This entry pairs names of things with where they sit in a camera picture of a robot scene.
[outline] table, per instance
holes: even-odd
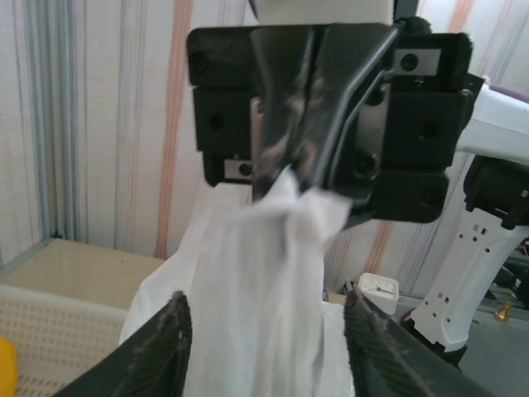
[[[129,309],[141,281],[161,259],[56,239],[0,283]]]

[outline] small white device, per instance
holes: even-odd
[[[398,282],[381,275],[364,273],[358,287],[362,295],[373,302],[383,312],[395,314],[398,302]]]

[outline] orange stripe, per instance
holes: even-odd
[[[167,258],[167,241],[178,148],[178,126],[180,108],[183,102],[183,90],[185,88],[185,41],[192,14],[193,0],[174,0],[173,34],[167,80],[167,118],[165,120],[164,153],[162,155],[160,195],[158,199],[158,234],[155,251],[156,257],[162,259]]]
[[[385,240],[388,239],[388,224],[392,223],[389,221],[380,221],[377,227],[377,232],[374,236],[374,243],[371,246],[371,252],[369,253],[368,260],[364,266],[364,273],[373,273],[378,267],[379,252],[385,247]]]
[[[373,260],[373,267],[369,270],[370,273],[376,274],[378,272],[380,261],[382,260],[382,255],[386,251],[386,246],[388,245],[388,241],[391,237],[391,232],[393,231],[393,226],[395,224],[395,222],[390,221],[384,221],[384,223],[386,224],[386,230],[380,242],[379,249],[375,254],[375,258]]]
[[[470,11],[474,5],[475,0],[457,0],[452,15],[450,16],[450,24],[448,31],[458,32],[465,27],[467,19],[469,19]]]

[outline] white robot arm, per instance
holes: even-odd
[[[529,104],[484,84],[456,151],[529,164]]]
[[[529,104],[484,85],[457,150],[529,164]],[[529,168],[527,172],[520,168],[516,176],[510,171],[505,175],[520,181],[519,196],[512,196],[512,205],[527,208]],[[469,192],[465,192],[467,208],[461,214],[454,243],[426,298],[410,316],[413,328],[431,345],[441,345],[448,354],[460,352],[456,361],[465,351],[472,318],[496,274],[516,246],[529,236],[526,222],[506,226],[504,213],[469,208]]]

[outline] carbon fiber surface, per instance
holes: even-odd
[[[55,397],[181,397],[191,341],[188,301],[176,292],[110,356]]]

